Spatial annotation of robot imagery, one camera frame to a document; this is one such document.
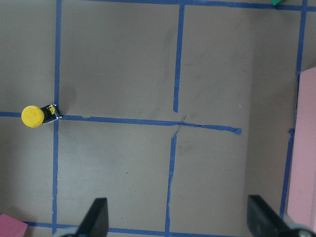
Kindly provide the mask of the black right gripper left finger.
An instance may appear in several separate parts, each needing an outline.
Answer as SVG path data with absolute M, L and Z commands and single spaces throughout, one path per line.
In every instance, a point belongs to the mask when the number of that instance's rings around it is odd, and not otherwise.
M 108 203 L 105 197 L 96 198 L 79 225 L 77 237 L 106 237 L 109 230 Z

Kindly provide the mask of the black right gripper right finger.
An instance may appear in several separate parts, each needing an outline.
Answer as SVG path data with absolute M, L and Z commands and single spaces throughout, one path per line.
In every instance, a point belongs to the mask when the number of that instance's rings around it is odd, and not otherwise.
M 253 237 L 294 236 L 294 232 L 259 195 L 248 196 L 247 227 Z

